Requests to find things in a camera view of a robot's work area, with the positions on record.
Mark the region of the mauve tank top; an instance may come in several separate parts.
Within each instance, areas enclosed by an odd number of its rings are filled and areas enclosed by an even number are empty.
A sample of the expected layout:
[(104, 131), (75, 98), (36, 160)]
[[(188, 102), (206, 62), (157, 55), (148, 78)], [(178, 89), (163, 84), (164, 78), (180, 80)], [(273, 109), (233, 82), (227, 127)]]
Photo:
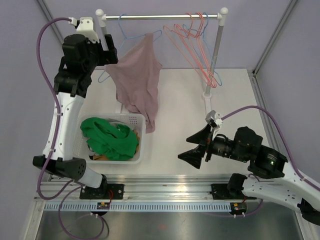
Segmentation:
[(105, 67), (115, 84), (116, 99), (130, 113), (144, 116), (147, 134), (156, 129), (161, 69), (154, 52), (153, 33), (147, 33), (117, 64)]

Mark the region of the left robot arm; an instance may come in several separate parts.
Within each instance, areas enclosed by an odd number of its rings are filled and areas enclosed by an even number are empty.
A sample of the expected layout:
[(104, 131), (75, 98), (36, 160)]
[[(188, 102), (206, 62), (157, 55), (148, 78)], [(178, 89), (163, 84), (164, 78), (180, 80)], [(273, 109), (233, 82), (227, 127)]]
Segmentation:
[(107, 50), (101, 41), (90, 40), (82, 34), (65, 37), (63, 57), (54, 77), (54, 112), (46, 146), (34, 156), (33, 166), (57, 177), (69, 178), (90, 189), (97, 199), (108, 194), (106, 178), (90, 169), (83, 158), (74, 157), (73, 146), (77, 120), (97, 66), (116, 64), (117, 49), (111, 34), (105, 34)]

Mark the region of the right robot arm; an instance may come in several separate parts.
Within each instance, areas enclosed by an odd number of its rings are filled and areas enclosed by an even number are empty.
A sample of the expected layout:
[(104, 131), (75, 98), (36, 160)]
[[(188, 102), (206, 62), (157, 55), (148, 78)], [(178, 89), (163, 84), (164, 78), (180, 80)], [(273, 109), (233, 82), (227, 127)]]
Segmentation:
[(228, 183), (211, 184), (213, 199), (267, 200), (300, 213), (312, 224), (320, 224), (320, 194), (294, 172), (283, 154), (264, 146), (263, 138), (247, 126), (238, 128), (234, 139), (217, 131), (207, 125), (188, 137), (187, 142), (197, 146), (178, 158), (199, 169), (202, 160), (208, 162), (215, 155), (247, 163), (247, 170), (255, 177), (233, 173)]

